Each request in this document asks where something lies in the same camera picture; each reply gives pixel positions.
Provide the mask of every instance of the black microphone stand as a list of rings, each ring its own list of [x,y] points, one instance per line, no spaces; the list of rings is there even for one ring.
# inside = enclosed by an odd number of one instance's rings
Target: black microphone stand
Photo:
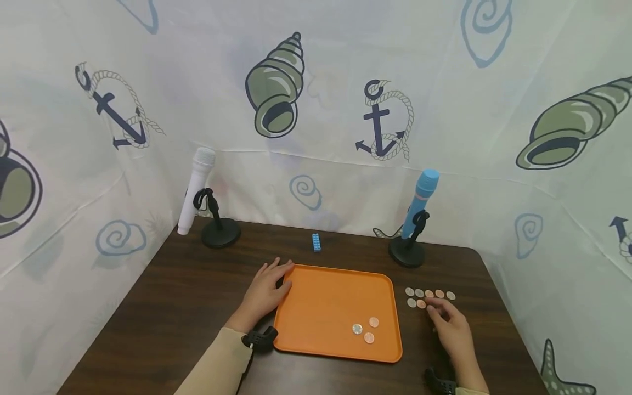
[[[230,218],[219,217],[219,204],[213,197],[213,190],[204,188],[193,198],[193,206],[200,210],[206,198],[207,210],[213,214],[213,221],[202,228],[202,244],[209,248],[224,248],[232,245],[241,236],[239,224]]]
[[[413,216],[415,230],[408,239],[398,236],[391,240],[389,244],[389,255],[403,267],[419,267],[423,264],[425,252],[421,243],[417,243],[417,237],[426,227],[426,220],[430,214],[426,210],[421,210]]]

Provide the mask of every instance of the wrist strap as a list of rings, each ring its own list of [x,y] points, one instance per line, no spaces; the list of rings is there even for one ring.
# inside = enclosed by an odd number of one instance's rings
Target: wrist strap
[[[451,380],[441,380],[437,377],[433,368],[426,368],[424,377],[426,384],[435,394],[456,395],[456,383]]]
[[[272,349],[274,340],[279,335],[279,332],[272,326],[268,327],[263,334],[250,331],[246,336],[241,338],[241,342],[244,346],[251,348],[253,351],[269,351]]]

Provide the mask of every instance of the wooden table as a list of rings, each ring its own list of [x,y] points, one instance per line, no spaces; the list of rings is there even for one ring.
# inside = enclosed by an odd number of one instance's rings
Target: wooden table
[[[449,374],[447,357],[425,310],[410,308],[406,287],[451,290],[468,317],[492,394],[547,394],[480,256],[469,248],[426,244],[426,262],[405,269],[388,256],[388,240],[241,222],[237,244],[210,250],[200,242],[208,219],[188,236],[171,233],[59,395],[172,395],[240,304],[264,262],[380,272],[395,286],[404,354],[394,365],[293,355],[255,355],[240,395],[430,394],[423,371]],[[262,322],[271,325],[274,316]]]

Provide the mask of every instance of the white microphone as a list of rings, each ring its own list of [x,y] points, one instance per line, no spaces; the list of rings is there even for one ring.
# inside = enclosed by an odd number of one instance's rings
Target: white microphone
[[[193,171],[191,172],[191,180],[189,180],[189,187],[186,189],[185,202],[182,205],[182,212],[178,221],[178,234],[189,233],[197,211],[193,206],[193,198],[206,185],[206,179],[209,177],[213,166],[215,166],[215,151],[204,147],[198,148],[195,156],[193,156]]]

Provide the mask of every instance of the hand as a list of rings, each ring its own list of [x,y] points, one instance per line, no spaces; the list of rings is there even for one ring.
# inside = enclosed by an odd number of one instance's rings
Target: hand
[[[428,316],[437,329],[441,345],[450,356],[459,386],[489,393],[478,367],[474,340],[465,316],[445,299],[426,298],[425,301]]]
[[[292,270],[294,263],[289,260],[288,263],[279,265],[280,260],[281,258],[277,257],[272,265],[266,262],[261,266],[246,291],[241,305],[226,322],[227,328],[242,333],[252,331],[257,322],[273,311],[288,294],[292,281],[285,281],[279,289],[276,289],[276,283]]]

